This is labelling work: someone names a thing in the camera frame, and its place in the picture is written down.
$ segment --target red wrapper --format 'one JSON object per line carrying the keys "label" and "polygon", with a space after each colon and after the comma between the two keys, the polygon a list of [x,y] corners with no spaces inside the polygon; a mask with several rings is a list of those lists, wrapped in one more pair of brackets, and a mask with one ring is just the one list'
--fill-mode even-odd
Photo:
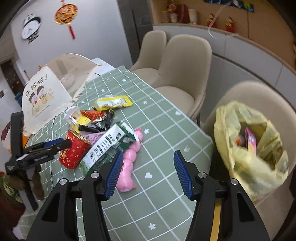
{"label": "red wrapper", "polygon": [[104,111],[99,112],[97,110],[81,110],[80,112],[82,115],[86,116],[91,121],[94,121],[98,118],[101,118],[102,120],[106,119],[106,114]]}
{"label": "red wrapper", "polygon": [[70,148],[64,149],[60,152],[59,162],[70,169],[78,166],[86,152],[91,148],[90,142],[75,132],[68,130],[66,138],[72,142]]}

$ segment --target green tablecloth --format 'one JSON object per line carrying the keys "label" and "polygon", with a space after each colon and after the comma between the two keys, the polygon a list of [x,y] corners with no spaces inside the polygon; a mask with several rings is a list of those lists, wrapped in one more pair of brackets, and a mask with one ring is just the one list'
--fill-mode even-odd
{"label": "green tablecloth", "polygon": [[[136,189],[126,193],[115,190],[109,201],[102,202],[112,241],[185,240],[195,202],[183,194],[173,165],[173,153],[181,150],[187,161],[195,163],[200,171],[209,172],[211,138],[124,66],[88,82],[78,106],[89,110],[95,100],[105,95],[127,95],[133,106],[117,110],[113,122],[123,120],[133,129],[141,127],[144,134],[132,174]],[[27,145],[64,138],[68,129],[62,114],[33,135]],[[45,196],[61,178],[83,179],[79,168],[65,168],[58,156],[51,163],[43,164],[40,174]],[[26,213],[20,220],[24,237],[36,215],[37,212]],[[80,199],[77,200],[77,224],[79,240],[86,241]]]}

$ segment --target red tassel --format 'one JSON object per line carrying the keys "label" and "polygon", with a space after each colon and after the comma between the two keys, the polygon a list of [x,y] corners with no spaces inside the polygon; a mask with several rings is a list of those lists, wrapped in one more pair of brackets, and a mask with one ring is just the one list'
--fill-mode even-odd
{"label": "red tassel", "polygon": [[73,29],[72,29],[72,26],[70,24],[68,24],[68,27],[69,27],[69,31],[71,33],[72,39],[75,39],[75,34],[74,34]]}

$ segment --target chair backrest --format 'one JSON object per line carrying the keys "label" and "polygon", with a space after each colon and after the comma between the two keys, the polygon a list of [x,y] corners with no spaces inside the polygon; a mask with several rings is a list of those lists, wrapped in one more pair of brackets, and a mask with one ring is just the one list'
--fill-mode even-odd
{"label": "chair backrest", "polygon": [[167,38],[164,31],[154,30],[146,33],[139,58],[130,71],[143,68],[159,69],[166,43]]}
{"label": "chair backrest", "polygon": [[176,35],[167,44],[158,73],[159,86],[174,86],[194,99],[204,94],[209,77],[212,49],[209,42],[192,35]]}
{"label": "chair backrest", "polygon": [[202,128],[213,140],[216,108],[233,100],[262,112],[273,123],[280,133],[284,149],[287,150],[290,174],[296,163],[296,113],[294,109],[282,96],[265,84],[255,81],[239,83],[226,92]]}

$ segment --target pink wrapper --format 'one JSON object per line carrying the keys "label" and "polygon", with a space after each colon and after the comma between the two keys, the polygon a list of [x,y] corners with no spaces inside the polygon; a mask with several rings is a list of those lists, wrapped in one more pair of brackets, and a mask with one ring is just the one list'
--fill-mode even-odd
{"label": "pink wrapper", "polygon": [[246,137],[246,144],[248,151],[251,151],[253,154],[257,154],[257,143],[256,143],[256,137],[253,134],[253,132],[250,131],[248,127],[244,130],[245,137]]}
{"label": "pink wrapper", "polygon": [[102,132],[98,132],[98,133],[83,135],[83,137],[85,139],[87,139],[91,143],[91,145],[93,146],[97,142],[97,140],[100,139],[101,136],[104,134],[105,134],[105,131],[102,131]]}

